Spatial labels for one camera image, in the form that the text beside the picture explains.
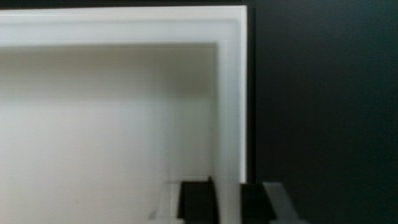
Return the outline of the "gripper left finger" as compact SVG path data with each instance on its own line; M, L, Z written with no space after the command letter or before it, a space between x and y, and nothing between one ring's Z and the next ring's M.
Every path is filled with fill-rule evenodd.
M147 224L218 224L218 202L211 177L165 183Z

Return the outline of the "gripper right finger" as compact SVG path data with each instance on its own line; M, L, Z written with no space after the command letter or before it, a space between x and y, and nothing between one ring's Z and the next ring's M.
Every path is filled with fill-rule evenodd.
M280 182L241 185L241 224L308 224Z

